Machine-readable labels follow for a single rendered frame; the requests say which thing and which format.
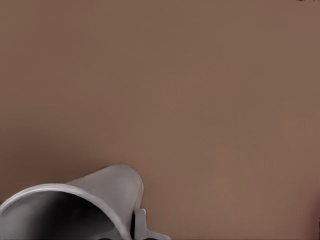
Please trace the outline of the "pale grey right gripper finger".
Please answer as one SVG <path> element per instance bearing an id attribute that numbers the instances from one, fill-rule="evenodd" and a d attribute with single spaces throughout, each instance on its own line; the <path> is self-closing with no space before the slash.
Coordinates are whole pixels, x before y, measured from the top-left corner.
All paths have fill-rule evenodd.
<path id="1" fill-rule="evenodd" d="M 146 210 L 139 208 L 135 211 L 135 228 L 134 228 L 135 240 L 171 240 L 171 238 L 165 234 L 154 232 L 148 229 Z"/>

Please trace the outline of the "white IKEA cup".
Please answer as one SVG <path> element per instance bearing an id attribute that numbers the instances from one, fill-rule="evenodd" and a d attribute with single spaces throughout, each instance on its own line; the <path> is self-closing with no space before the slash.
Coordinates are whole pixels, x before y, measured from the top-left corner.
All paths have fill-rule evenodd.
<path id="1" fill-rule="evenodd" d="M 143 191 L 124 164 L 28 187 L 0 205 L 0 240 L 135 240 Z"/>

